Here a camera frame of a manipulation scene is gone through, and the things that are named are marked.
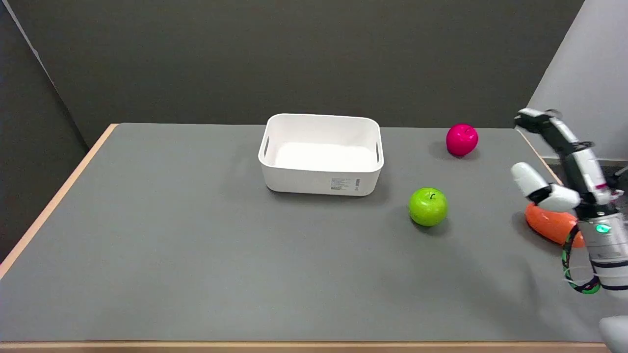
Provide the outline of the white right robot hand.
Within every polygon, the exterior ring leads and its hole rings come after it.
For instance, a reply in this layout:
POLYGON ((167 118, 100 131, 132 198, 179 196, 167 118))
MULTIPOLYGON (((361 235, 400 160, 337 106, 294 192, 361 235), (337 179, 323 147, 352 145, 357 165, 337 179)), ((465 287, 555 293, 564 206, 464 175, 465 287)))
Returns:
POLYGON ((581 141, 561 119, 558 110, 521 109, 515 125, 541 136, 559 158, 565 172, 561 185, 548 183, 529 164, 511 168, 521 192, 534 205, 554 212, 574 210, 581 220, 619 214, 613 204, 616 193, 603 176, 590 141, 581 141))

